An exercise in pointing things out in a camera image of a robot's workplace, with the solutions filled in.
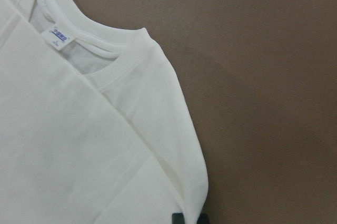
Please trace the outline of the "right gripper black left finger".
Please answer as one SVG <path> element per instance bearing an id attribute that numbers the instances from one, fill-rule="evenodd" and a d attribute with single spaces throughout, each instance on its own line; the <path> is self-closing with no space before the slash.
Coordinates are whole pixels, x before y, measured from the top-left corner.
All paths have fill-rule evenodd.
<path id="1" fill-rule="evenodd" d="M 184 207 L 172 212 L 172 224 L 184 224 Z"/>

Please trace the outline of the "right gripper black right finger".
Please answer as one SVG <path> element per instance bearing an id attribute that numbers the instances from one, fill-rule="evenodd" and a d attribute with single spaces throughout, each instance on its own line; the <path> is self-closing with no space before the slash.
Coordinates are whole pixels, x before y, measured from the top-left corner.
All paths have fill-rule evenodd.
<path id="1" fill-rule="evenodd" d="M 200 211 L 200 214 L 198 216 L 198 219 L 196 221 L 197 224 L 210 224 L 210 219 L 208 216 L 208 208 L 203 207 Z"/>

